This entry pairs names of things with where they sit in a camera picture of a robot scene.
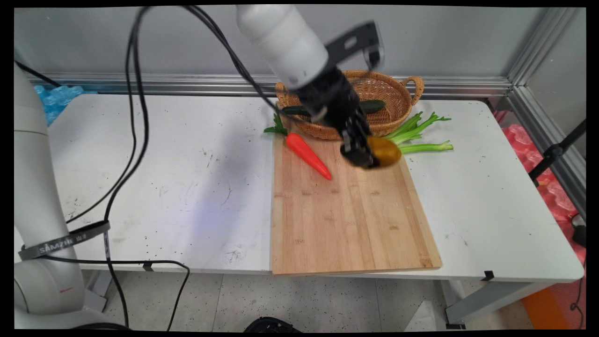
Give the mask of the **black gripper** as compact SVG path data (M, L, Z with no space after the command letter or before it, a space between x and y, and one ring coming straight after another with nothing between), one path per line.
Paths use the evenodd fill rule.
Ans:
M332 127L342 137L340 151L353 166L363 169L380 167L380 160L368 145L372 136L367 115L360 107L357 92L343 72L331 67L308 84L293 89L308 109L312 121Z

